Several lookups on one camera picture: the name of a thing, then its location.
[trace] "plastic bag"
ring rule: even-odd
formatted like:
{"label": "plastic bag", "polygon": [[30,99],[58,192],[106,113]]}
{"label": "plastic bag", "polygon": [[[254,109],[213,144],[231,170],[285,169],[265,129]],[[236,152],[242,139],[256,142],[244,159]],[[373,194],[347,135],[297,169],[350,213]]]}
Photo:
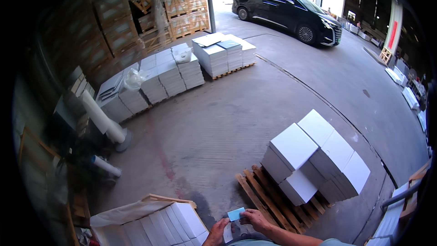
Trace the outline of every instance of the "plastic bag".
{"label": "plastic bag", "polygon": [[191,48],[186,47],[177,51],[173,51],[174,60],[176,63],[188,63],[191,60]]}
{"label": "plastic bag", "polygon": [[123,86],[126,90],[138,91],[145,80],[146,74],[144,71],[138,71],[131,68],[128,74],[124,77]]}

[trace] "green shirt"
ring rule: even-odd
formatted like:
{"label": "green shirt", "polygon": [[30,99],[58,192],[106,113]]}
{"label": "green shirt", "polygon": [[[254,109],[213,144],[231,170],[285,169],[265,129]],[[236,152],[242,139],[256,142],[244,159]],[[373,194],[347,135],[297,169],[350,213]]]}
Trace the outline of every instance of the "green shirt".
{"label": "green shirt", "polygon": [[[349,246],[349,245],[350,244],[342,243],[338,239],[330,238],[320,243],[319,246]],[[267,240],[245,239],[245,240],[236,241],[234,243],[230,243],[228,246],[277,246],[277,244]]]}

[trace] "car wheel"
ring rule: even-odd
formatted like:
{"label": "car wheel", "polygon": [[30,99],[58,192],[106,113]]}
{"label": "car wheel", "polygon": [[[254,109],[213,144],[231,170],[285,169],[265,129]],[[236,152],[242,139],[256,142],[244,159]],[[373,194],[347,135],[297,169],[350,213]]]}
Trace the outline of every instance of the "car wheel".
{"label": "car wheel", "polygon": [[244,7],[239,7],[237,10],[238,18],[243,21],[249,20],[249,12]]}
{"label": "car wheel", "polygon": [[298,27],[296,31],[298,38],[305,44],[312,45],[316,40],[316,35],[313,27],[303,24]]}

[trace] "metal base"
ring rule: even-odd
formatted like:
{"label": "metal base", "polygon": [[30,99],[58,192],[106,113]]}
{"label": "metal base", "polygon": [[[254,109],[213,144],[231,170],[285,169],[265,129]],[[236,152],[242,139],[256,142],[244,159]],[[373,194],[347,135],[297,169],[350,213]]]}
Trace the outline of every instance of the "metal base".
{"label": "metal base", "polygon": [[117,151],[118,153],[122,153],[126,151],[126,149],[128,149],[129,145],[131,144],[132,139],[133,139],[132,132],[130,130],[127,130],[127,134],[126,134],[126,138],[124,139],[124,142],[122,142],[121,144],[116,144],[115,151]]}

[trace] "black minivan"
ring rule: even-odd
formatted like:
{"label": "black minivan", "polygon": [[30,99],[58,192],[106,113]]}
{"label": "black minivan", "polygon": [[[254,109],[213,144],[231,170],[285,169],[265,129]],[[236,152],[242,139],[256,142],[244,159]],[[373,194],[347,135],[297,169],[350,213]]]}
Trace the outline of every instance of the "black minivan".
{"label": "black minivan", "polygon": [[232,12],[243,21],[261,19],[282,26],[305,44],[340,43],[341,24],[309,0],[233,0]]}

